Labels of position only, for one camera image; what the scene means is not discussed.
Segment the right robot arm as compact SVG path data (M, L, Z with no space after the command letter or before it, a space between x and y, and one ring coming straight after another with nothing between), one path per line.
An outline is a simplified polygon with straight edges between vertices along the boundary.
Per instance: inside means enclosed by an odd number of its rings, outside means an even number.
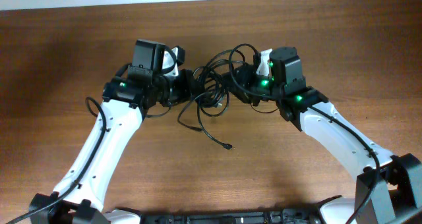
M253 105L274 101L285 121L319 142L355 181L354 198L320 205L322 223L421 222L421 161L378 145L308 86L296 48L255 51L252 63L228 64L233 94Z

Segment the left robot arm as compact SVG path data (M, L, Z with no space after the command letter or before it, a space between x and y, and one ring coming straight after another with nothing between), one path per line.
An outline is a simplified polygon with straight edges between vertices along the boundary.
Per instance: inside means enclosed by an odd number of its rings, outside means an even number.
M171 107L188 98L187 77L178 73L185 51L148 40L137 40L131 63L105 84L102 102L94 104L96 122L67 174L49 196L37 194L29 207L31 223L140 223L129 208L103 213L115 168L149 108Z

